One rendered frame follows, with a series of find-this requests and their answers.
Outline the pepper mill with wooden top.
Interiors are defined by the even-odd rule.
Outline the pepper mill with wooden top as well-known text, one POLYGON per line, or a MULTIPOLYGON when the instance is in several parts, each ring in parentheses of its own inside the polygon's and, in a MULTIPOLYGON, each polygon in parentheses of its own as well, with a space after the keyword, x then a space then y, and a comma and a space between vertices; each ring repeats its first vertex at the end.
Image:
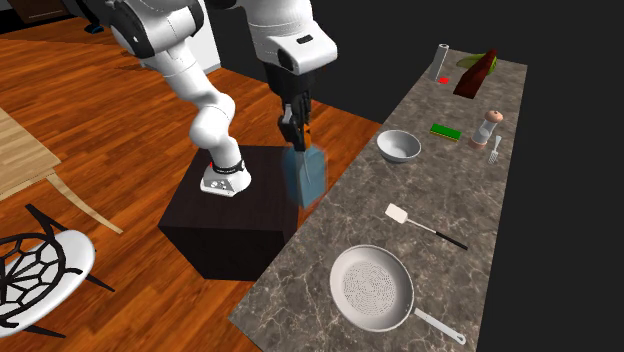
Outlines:
POLYGON ((469 146, 475 150, 484 149, 495 127, 503 120, 503 114, 497 110, 485 113, 484 121, 469 140, 469 146))

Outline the light wooden table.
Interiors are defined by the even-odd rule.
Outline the light wooden table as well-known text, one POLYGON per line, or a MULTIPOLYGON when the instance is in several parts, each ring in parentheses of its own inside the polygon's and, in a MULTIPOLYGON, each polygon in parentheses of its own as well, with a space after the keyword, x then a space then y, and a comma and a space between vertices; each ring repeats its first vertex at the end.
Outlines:
POLYGON ((0 201, 47 180, 84 213, 121 234, 123 230, 84 202, 57 174, 61 160, 27 129, 0 108, 0 201))

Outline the blue spatula with orange handle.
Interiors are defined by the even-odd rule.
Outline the blue spatula with orange handle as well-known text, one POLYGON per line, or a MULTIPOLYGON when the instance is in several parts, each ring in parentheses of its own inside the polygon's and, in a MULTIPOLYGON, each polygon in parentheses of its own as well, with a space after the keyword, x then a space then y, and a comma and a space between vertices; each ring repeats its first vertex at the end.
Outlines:
POLYGON ((288 195, 293 202, 308 208, 326 191, 326 155, 311 143, 310 126, 304 128, 304 151, 288 147, 282 167, 288 195))

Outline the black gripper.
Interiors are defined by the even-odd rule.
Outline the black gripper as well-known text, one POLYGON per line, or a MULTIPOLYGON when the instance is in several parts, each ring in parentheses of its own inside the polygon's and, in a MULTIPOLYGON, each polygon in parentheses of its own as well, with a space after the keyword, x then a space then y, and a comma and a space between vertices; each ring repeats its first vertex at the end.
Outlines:
POLYGON ((270 63, 263 66, 270 89, 282 101, 283 113, 277 124, 284 140, 291 143, 296 151, 306 151, 311 146, 310 89, 315 83, 317 71, 295 75, 270 63))

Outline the green and yellow sponge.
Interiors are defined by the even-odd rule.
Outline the green and yellow sponge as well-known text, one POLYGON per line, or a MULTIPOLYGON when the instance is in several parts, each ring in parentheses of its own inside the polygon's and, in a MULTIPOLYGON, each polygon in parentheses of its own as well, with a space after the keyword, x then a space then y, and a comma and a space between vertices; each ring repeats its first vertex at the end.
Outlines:
POLYGON ((461 138, 459 130, 434 123, 430 128, 430 133, 457 142, 461 138))

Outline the white chair with black frame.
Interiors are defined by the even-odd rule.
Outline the white chair with black frame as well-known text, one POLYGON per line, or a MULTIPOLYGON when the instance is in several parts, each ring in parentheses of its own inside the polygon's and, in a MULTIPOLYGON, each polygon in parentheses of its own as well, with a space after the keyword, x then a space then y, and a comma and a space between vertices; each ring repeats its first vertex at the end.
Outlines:
POLYGON ((0 238, 0 338, 21 331, 60 338, 37 322, 85 281, 113 288, 91 274, 96 249, 87 235, 26 209, 42 230, 0 238))

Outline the grey paper towel roll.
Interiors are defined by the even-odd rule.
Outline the grey paper towel roll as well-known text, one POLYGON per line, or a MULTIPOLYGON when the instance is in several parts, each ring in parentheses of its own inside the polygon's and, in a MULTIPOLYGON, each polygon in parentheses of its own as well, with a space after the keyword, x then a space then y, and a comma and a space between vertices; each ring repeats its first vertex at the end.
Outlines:
POLYGON ((448 44, 441 43, 438 45, 436 53, 434 55, 434 59, 430 65, 428 78, 432 81, 436 81, 440 74, 440 70, 444 63, 445 57, 447 55, 449 49, 448 44))

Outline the grey bowl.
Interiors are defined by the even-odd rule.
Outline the grey bowl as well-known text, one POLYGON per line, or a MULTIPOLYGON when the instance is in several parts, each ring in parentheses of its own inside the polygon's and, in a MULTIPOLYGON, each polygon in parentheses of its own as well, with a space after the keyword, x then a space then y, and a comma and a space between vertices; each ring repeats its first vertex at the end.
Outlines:
POLYGON ((403 130, 381 132, 376 139, 380 154, 388 161, 405 163, 416 158, 421 150, 421 142, 403 130))

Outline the green plate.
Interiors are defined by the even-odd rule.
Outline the green plate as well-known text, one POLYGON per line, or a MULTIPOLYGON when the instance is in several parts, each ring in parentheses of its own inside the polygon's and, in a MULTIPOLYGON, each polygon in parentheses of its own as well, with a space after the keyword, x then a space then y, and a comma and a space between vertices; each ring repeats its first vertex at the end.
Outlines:
MULTIPOLYGON (((476 64, 483 56, 485 56, 485 53, 482 54, 472 54, 469 56, 466 56, 462 59, 460 59, 457 63, 456 66, 457 67, 461 67, 461 68, 465 68, 465 69, 470 69, 474 64, 476 64)), ((493 61, 491 63, 491 66, 487 72, 488 75, 490 75, 496 68, 497 65, 497 57, 493 58, 493 61)))

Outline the white frying pan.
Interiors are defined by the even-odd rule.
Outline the white frying pan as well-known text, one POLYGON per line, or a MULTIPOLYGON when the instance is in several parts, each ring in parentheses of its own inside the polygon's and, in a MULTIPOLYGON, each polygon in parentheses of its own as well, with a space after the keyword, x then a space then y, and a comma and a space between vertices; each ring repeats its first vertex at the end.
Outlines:
POLYGON ((343 251, 330 270, 331 296, 340 313, 369 332, 391 331, 416 315, 457 343, 466 337, 414 305, 410 273, 388 250, 356 245, 343 251))

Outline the white cabinet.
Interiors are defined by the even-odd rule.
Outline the white cabinet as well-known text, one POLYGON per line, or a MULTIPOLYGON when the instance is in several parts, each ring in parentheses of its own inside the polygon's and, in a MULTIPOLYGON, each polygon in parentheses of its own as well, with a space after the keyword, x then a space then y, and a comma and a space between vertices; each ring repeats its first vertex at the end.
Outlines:
POLYGON ((194 36, 189 37, 186 42, 203 72, 208 74, 221 67, 221 60, 205 2, 204 0, 198 1, 203 11, 204 24, 202 28, 194 36))

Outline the dark wooden cabinet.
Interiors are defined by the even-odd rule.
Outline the dark wooden cabinet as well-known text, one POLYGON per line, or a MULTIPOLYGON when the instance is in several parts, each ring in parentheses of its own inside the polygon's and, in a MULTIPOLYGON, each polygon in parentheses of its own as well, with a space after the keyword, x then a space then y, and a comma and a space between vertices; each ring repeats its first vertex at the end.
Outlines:
POLYGON ((7 0, 24 23, 54 19, 69 15, 62 0, 7 0))

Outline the dark robot stand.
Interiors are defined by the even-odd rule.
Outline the dark robot stand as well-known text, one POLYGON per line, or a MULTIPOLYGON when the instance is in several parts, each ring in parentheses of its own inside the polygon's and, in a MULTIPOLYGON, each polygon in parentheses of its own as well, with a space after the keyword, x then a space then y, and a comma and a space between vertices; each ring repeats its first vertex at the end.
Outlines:
POLYGON ((158 228, 205 279, 257 280, 297 229, 297 204, 288 195, 280 146, 242 146, 252 176, 233 197, 199 185, 212 160, 198 150, 158 228))

